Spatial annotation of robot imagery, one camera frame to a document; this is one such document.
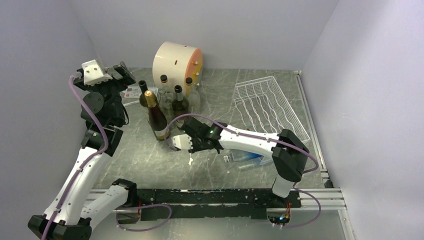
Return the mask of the cream cylindrical drum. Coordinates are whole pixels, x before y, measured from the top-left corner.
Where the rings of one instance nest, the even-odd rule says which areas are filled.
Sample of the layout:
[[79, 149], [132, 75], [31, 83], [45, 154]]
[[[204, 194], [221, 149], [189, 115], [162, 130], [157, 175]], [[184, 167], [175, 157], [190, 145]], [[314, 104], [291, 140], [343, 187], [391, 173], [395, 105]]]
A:
[[152, 64], [152, 76], [156, 87], [162, 86], [161, 75], [167, 75], [171, 88], [182, 87], [186, 95], [185, 79], [200, 81], [203, 71], [203, 53], [200, 48], [166, 41], [157, 50]]

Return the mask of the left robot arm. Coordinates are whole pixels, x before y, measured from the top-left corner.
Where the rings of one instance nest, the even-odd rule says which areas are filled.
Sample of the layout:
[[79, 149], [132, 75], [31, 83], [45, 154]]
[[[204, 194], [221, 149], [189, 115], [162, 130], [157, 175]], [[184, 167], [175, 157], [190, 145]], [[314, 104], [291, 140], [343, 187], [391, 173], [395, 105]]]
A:
[[86, 132], [75, 164], [61, 190], [41, 215], [33, 215], [27, 226], [41, 240], [88, 240], [94, 228], [112, 211], [139, 204], [137, 185], [117, 179], [93, 202], [87, 197], [100, 171], [114, 155], [129, 123], [121, 92], [136, 82], [124, 62], [102, 67], [98, 60], [81, 65], [68, 80], [77, 96]]

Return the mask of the dark green wine bottle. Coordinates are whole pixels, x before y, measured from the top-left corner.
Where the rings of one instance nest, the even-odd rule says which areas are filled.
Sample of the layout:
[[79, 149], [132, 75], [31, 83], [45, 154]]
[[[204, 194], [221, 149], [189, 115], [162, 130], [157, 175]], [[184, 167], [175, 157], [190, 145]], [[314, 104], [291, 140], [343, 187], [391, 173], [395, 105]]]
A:
[[139, 96], [139, 103], [144, 108], [147, 108], [148, 107], [148, 104], [147, 104], [147, 100], [146, 100], [146, 96], [145, 96], [145, 92], [148, 90], [147, 83], [146, 83], [145, 80], [140, 80], [138, 82], [138, 86], [139, 86], [139, 88], [141, 90], [141, 94]]

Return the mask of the white marker pen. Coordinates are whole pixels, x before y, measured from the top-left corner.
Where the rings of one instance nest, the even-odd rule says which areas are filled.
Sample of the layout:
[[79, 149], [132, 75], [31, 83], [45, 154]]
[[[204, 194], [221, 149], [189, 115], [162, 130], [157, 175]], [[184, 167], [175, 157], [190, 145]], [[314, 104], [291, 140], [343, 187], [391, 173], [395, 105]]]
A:
[[139, 105], [139, 101], [131, 101], [131, 102], [127, 102], [127, 103], [123, 103], [124, 107], [128, 107], [128, 106], [132, 106], [132, 105]]

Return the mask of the dark bottle silver cap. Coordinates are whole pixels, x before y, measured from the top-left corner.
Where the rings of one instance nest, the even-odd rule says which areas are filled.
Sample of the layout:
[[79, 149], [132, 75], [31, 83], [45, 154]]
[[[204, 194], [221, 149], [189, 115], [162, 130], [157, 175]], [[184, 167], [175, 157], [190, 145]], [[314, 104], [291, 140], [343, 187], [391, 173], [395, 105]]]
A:
[[189, 101], [183, 94], [183, 88], [180, 85], [174, 87], [174, 99], [171, 106], [174, 118], [190, 113]]

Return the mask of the red bottle gold cap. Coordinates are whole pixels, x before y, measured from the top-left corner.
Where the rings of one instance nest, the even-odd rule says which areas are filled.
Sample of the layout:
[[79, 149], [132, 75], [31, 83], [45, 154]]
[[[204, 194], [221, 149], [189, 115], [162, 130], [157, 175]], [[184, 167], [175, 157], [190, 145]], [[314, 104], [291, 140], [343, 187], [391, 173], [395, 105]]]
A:
[[158, 141], [164, 141], [170, 135], [167, 131], [168, 121], [160, 109], [154, 93], [151, 90], [146, 90], [144, 96], [147, 103], [150, 127], [156, 139]]

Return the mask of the clear bottle yellow label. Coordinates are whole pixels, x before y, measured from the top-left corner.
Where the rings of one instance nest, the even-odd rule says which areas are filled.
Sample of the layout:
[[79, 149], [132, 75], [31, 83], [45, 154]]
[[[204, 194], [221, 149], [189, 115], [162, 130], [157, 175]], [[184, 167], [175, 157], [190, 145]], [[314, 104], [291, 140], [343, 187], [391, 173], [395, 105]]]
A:
[[160, 76], [160, 82], [161, 82], [161, 87], [160, 87], [159, 92], [158, 92], [159, 96], [172, 99], [174, 97], [174, 90], [172, 89], [172, 85], [171, 85], [170, 81], [168, 80], [167, 75], [162, 74]]

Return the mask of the blue clear bottle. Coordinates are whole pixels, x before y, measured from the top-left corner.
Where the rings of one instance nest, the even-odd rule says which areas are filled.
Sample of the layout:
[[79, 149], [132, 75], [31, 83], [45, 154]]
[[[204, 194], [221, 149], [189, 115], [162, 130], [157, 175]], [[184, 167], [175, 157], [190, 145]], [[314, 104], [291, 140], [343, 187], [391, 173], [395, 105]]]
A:
[[254, 165], [264, 165], [272, 162], [272, 159], [269, 157], [237, 149], [230, 150], [226, 155], [223, 156], [223, 159], [226, 163], [236, 162]]

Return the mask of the clear bottle black cap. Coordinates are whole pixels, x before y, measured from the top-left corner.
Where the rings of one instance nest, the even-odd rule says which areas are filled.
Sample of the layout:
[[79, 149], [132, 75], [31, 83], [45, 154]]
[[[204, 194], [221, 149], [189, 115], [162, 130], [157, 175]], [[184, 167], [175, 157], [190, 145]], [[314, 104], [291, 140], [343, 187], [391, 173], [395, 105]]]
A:
[[174, 100], [174, 94], [165, 90], [159, 91], [160, 99], [159, 99], [159, 107], [163, 112], [167, 123], [169, 124], [174, 119], [172, 102]]

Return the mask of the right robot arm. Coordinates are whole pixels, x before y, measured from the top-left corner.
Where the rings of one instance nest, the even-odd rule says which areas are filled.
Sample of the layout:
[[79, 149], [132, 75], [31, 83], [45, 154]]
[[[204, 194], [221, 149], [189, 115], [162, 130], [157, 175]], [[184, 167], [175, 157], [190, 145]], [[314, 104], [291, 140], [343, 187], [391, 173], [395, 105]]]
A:
[[291, 188], [301, 181], [310, 157], [309, 149], [289, 129], [279, 133], [254, 132], [220, 122], [207, 125], [194, 117], [188, 117], [181, 129], [183, 134], [171, 138], [172, 145], [178, 150], [190, 153], [240, 150], [271, 159], [277, 177], [269, 199], [275, 207], [282, 207], [288, 202]]

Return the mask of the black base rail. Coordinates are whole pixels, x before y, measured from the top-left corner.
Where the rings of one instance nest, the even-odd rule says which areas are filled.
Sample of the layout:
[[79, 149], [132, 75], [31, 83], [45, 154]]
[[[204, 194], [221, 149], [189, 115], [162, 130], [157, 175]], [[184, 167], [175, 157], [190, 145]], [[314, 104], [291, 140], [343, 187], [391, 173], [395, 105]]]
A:
[[141, 213], [141, 220], [238, 218], [265, 220], [272, 209], [300, 208], [301, 198], [297, 190], [287, 197], [273, 194], [270, 188], [224, 189], [148, 189], [139, 188], [137, 196], [143, 206], [165, 204]]

